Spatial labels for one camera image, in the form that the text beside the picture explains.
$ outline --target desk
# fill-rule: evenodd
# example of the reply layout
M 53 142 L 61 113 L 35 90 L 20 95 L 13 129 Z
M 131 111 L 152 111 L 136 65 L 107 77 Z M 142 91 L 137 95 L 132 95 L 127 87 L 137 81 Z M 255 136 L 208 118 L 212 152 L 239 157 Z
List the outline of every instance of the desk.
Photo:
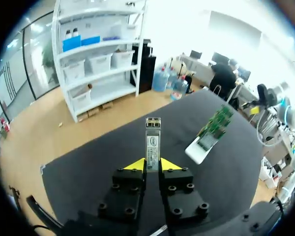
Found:
M 204 65 L 197 59 L 188 57 L 186 55 L 180 55 L 179 58 L 186 64 L 188 70 L 196 72 L 196 79 L 209 86 L 214 77 L 214 73 L 210 66 Z M 238 88 L 235 88 L 235 90 L 233 90 L 233 94 L 236 92 L 236 90 L 238 90 L 237 96 L 239 98 L 240 104 L 253 100 L 258 100 L 258 93 L 251 91 L 245 84 L 240 85 Z
M 234 113 L 225 135 L 201 165 L 184 153 L 222 104 L 225 101 L 211 91 L 200 90 L 46 164 L 42 178 L 57 219 L 62 223 L 76 219 L 78 210 L 96 214 L 114 170 L 145 156 L 146 117 L 162 118 L 161 157 L 190 168 L 196 189 L 210 204 L 212 223 L 222 224 L 249 209 L 258 183 L 262 146 L 255 129 L 239 113 Z M 149 173 L 138 235 L 150 235 L 164 224 L 158 173 Z

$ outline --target blue water bottle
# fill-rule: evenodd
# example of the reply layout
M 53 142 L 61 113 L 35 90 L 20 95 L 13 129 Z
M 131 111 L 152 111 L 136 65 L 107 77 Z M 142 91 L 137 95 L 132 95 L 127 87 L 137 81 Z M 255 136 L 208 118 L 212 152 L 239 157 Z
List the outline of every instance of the blue water bottle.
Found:
M 165 67 L 157 70 L 153 76 L 152 89 L 156 92 L 164 92 L 168 82 L 169 74 L 165 71 Z
M 171 99 L 179 100 L 182 97 L 186 96 L 187 88 L 188 88 L 188 82 L 185 81 L 185 76 L 183 75 L 181 79 L 178 79 L 174 83 Z
M 168 77 L 168 82 L 167 82 L 166 88 L 172 89 L 174 86 L 174 83 L 176 82 L 177 79 L 178 79 L 178 75 L 175 72 L 174 68 L 172 67 L 169 72 L 169 77 Z

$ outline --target cardboard box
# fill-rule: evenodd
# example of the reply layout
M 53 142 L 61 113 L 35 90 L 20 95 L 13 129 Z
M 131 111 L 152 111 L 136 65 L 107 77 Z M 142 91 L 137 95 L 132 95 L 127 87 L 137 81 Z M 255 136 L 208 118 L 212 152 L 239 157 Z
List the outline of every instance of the cardboard box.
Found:
M 82 122 L 82 121 L 84 121 L 87 118 L 89 118 L 89 115 L 88 115 L 87 112 L 84 112 L 84 113 L 78 115 L 78 122 Z
M 88 117 L 91 117 L 91 116 L 93 116 L 93 115 L 95 115 L 97 113 L 99 113 L 99 108 L 95 107 L 95 108 L 88 111 Z
M 112 107 L 113 105 L 114 105 L 113 102 L 108 102 L 108 103 L 103 104 L 103 105 L 102 105 L 102 108 L 103 108 L 103 109 L 107 109 L 107 108 Z

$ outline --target red object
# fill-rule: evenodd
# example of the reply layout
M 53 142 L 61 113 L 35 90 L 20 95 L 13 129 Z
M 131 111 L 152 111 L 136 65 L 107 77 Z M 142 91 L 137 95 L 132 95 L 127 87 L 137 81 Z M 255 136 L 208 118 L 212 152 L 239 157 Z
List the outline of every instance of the red object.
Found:
M 10 125 L 4 120 L 4 118 L 0 118 L 0 123 L 6 132 L 10 131 Z

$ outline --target white shelving unit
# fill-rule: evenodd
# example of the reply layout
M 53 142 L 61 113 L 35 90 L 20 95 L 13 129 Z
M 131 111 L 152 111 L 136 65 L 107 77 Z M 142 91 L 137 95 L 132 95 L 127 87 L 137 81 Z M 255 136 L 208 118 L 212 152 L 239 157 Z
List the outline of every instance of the white shelving unit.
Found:
M 94 7 L 91 2 L 94 3 L 96 1 L 98 5 Z M 83 3 L 84 6 L 79 4 L 77 5 L 77 9 L 73 7 L 68 10 L 64 7 L 73 2 L 77 1 L 56 1 L 52 23 L 52 44 L 59 84 L 68 109 L 72 114 L 74 121 L 77 122 L 78 115 L 95 107 L 131 93 L 135 93 L 136 96 L 139 94 L 140 65 L 143 49 L 142 32 L 144 29 L 144 15 L 147 6 L 146 0 L 144 0 L 145 4 L 143 9 L 138 9 L 133 5 L 129 5 L 129 1 L 127 0 L 81 0 L 80 2 Z M 130 15 L 133 14 L 137 15 L 133 24 L 136 24 L 137 20 L 141 19 L 141 26 L 138 27 L 140 31 L 137 31 L 137 35 L 134 39 L 121 38 L 118 40 L 102 41 L 102 35 L 100 34 L 102 33 L 103 35 L 106 35 L 111 25 L 116 24 L 116 22 L 131 25 L 129 18 Z M 79 29 L 79 26 L 82 26 L 83 24 L 89 24 L 88 27 L 92 29 L 92 32 L 98 33 L 98 36 L 101 37 L 101 41 L 99 43 L 80 46 L 63 52 L 62 41 L 65 39 L 66 29 Z M 110 70 L 101 73 L 95 73 L 94 71 L 92 73 L 85 72 L 85 75 L 82 78 L 75 80 L 68 80 L 64 74 L 64 68 L 70 63 L 81 61 L 93 57 L 94 55 L 100 56 L 113 53 L 116 49 L 130 51 L 132 50 L 133 44 L 139 45 L 138 60 L 136 64 L 121 68 L 111 67 Z M 132 74 L 135 81 L 135 86 L 130 83 L 130 74 Z M 88 84 L 92 84 L 90 101 L 82 107 L 75 107 L 71 97 L 72 91 L 76 88 L 87 86 Z

